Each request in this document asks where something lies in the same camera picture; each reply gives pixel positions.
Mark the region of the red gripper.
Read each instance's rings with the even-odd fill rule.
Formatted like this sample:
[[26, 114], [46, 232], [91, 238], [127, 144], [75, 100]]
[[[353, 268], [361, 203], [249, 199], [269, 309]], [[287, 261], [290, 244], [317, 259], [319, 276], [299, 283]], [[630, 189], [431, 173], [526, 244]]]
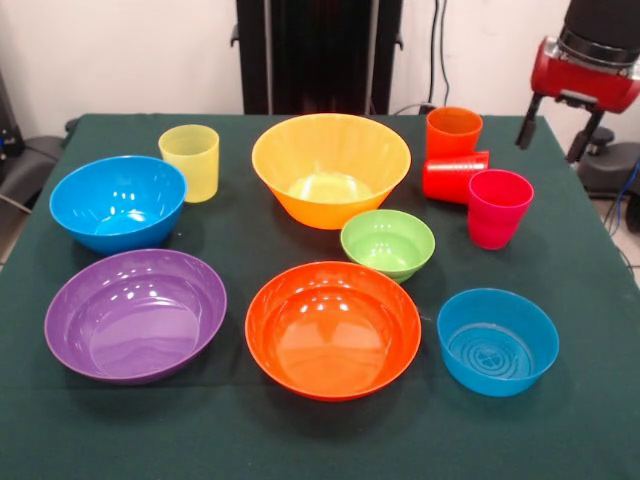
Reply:
[[567, 154], [568, 163], [578, 162], [598, 128], [604, 112], [623, 113], [639, 96], [639, 78], [610, 73], [562, 59], [553, 37], [545, 38], [537, 51], [531, 88], [534, 91], [515, 144], [528, 149], [536, 131], [536, 115], [543, 96], [569, 97], [592, 105], [585, 127], [575, 136]]

